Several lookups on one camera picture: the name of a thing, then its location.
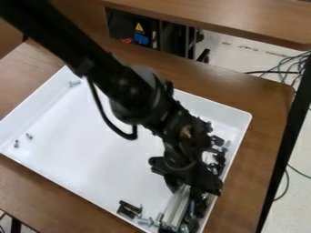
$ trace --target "robotic arm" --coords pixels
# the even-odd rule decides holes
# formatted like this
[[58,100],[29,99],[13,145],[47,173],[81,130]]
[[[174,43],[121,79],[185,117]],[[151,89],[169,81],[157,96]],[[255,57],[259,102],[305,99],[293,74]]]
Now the robotic arm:
[[[170,82],[148,68],[123,65],[46,0],[1,0],[0,15],[65,61],[76,75],[87,78],[104,121],[118,135],[134,140],[137,125],[142,125],[163,139],[165,153],[148,162],[173,192],[187,184],[199,193],[220,195],[222,168],[208,166],[202,154],[210,151],[221,160],[225,151],[212,147],[219,138],[208,135],[213,130],[211,123],[192,116],[173,99]],[[107,119],[95,85],[110,98],[115,116],[132,126],[132,134],[122,132]]]

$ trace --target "screw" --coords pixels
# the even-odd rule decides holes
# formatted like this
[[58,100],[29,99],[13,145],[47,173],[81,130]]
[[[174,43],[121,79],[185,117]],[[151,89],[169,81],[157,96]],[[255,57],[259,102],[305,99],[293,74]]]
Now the screw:
[[139,218],[137,222],[141,225],[147,225],[149,228],[154,225],[154,220],[151,218]]
[[28,139],[29,139],[29,140],[31,140],[31,139],[33,139],[33,138],[34,138],[33,136],[31,136],[31,135],[30,135],[30,134],[28,134],[28,133],[26,133],[25,135],[28,137]]
[[70,87],[75,87],[75,86],[78,86],[79,84],[81,84],[81,81],[80,81],[80,80],[77,80],[77,81],[69,81],[69,86],[70,86]]
[[18,140],[15,141],[14,147],[15,147],[15,148],[19,148],[19,142],[18,142]]
[[164,213],[158,213],[155,219],[155,226],[160,227]]

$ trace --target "yellow label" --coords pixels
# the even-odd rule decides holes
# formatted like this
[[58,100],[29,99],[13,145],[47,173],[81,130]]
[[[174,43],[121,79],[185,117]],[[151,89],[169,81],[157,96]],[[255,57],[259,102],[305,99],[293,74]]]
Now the yellow label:
[[143,27],[139,23],[136,25],[136,29],[135,30],[136,31],[140,31],[140,32],[144,32]]

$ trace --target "white tray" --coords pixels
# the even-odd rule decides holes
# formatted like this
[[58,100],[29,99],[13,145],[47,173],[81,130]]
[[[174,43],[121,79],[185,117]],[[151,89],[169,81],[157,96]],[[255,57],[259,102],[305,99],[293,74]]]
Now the white tray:
[[[147,162],[163,155],[162,140],[142,127],[136,141],[119,137],[100,117],[86,81],[70,88],[68,82],[73,80],[79,78],[63,67],[7,115],[0,122],[0,152],[114,215],[122,199],[143,205],[143,217],[156,218],[172,197]],[[113,117],[107,98],[100,97],[110,119],[129,131]],[[222,175],[225,180],[251,115],[179,90],[175,98],[193,115],[211,121],[213,134],[232,142]],[[29,140],[25,133],[34,138]],[[19,148],[14,147],[17,139]],[[203,231],[215,202],[216,198],[198,232]],[[136,220],[117,216],[145,232],[157,232],[156,227],[144,228]]]

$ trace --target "blue sticker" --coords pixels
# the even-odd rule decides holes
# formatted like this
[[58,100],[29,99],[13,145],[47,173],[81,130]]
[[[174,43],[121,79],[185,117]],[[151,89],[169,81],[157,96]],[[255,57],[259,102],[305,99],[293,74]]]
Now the blue sticker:
[[140,35],[138,33],[134,34],[134,40],[138,42],[139,44],[142,44],[145,46],[148,45],[148,42],[149,42],[149,38],[147,36]]

